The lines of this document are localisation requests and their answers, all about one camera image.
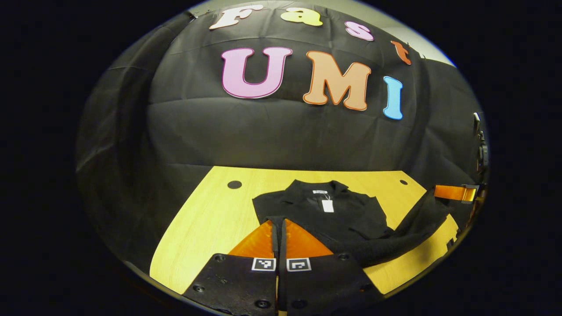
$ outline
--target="shirt collar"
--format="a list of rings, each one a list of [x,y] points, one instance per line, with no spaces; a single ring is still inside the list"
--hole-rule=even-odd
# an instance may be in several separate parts
[[[338,194],[342,193],[348,188],[345,184],[332,180],[330,182],[323,182],[323,183],[308,183],[302,182],[299,180],[294,180],[291,185],[285,189],[284,195],[281,197],[281,201],[290,202],[290,203],[297,203],[300,202],[310,190],[325,190],[332,197],[338,196]]]

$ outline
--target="black fabric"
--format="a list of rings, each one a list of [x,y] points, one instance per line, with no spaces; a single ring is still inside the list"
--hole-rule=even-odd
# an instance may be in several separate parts
[[[470,137],[472,113],[481,110],[456,68],[426,60],[382,29],[334,10],[292,1],[254,3],[264,8],[232,27],[209,30],[222,11],[241,4],[195,20],[182,13],[162,24],[107,69],[87,101],[76,154],[87,212],[112,251],[144,272],[182,203],[215,165],[402,170],[426,189],[475,182]],[[282,20],[290,6],[317,11],[324,25]],[[375,40],[350,36],[346,21],[367,26]],[[408,50],[410,66],[398,58],[392,40]],[[220,55],[254,49],[244,75],[258,83],[268,62],[261,51],[272,46],[293,50],[280,88],[258,100],[228,95]],[[332,100],[322,106],[303,102],[312,73],[306,52],[312,50],[333,55],[342,72],[353,62],[371,68],[365,111]],[[382,113],[384,76],[404,85],[401,120]],[[455,220],[466,218],[466,210],[457,213]],[[355,228],[365,238],[389,234],[382,227],[366,232],[362,225]]]
[[[316,197],[327,200],[334,212],[326,213]],[[299,180],[285,191],[270,192],[253,199],[260,224],[271,218],[287,218],[310,232],[332,252],[349,252],[362,267],[393,260],[429,238],[445,221],[451,208],[427,191],[406,214],[396,230],[387,227],[386,215],[376,197],[352,192],[344,184],[305,183]]]
[[[180,14],[160,25],[108,68],[87,100],[76,143],[90,221],[114,254],[145,273],[166,228],[210,170],[195,166],[172,178],[177,172],[160,163],[146,128],[153,74],[189,21]]]

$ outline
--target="blue letter i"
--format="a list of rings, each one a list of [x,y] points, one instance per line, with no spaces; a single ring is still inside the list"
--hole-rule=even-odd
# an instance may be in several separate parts
[[[391,119],[401,120],[400,90],[402,89],[402,83],[389,76],[384,77],[384,82],[386,82],[388,86],[388,103],[383,113]]]

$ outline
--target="black shirt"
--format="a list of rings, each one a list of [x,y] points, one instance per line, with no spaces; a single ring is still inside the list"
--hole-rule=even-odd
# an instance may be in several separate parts
[[[257,196],[253,204],[260,224],[273,216],[288,218],[332,252],[350,252],[362,267],[369,267],[417,247],[445,221],[450,209],[433,192],[422,196],[395,231],[387,226],[376,197],[352,192],[334,180],[295,180],[285,191]],[[333,201],[333,213],[324,211],[322,200]]]

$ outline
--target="black cloth backdrop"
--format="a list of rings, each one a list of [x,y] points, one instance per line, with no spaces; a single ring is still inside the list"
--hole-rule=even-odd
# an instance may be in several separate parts
[[[242,4],[197,19],[183,12],[160,25],[108,68],[85,105],[76,173],[88,215],[108,247],[145,273],[175,214],[214,165],[403,170],[426,189],[476,181],[473,113],[481,108],[456,68],[424,59],[407,43],[337,11],[291,1],[257,3],[264,8],[213,31],[209,26],[221,11]],[[284,21],[279,16],[288,7],[315,10],[324,25]],[[349,35],[346,21],[367,26],[374,41]],[[410,66],[392,40],[408,50]],[[272,46],[293,50],[280,88],[257,100],[228,95],[220,55],[254,49],[245,76],[258,83],[268,64],[262,50]],[[306,52],[312,50],[333,55],[342,72],[353,62],[371,68],[365,111],[332,100],[303,102],[312,73]],[[404,85],[401,120],[383,115],[384,76]],[[470,208],[451,205],[464,225]]]

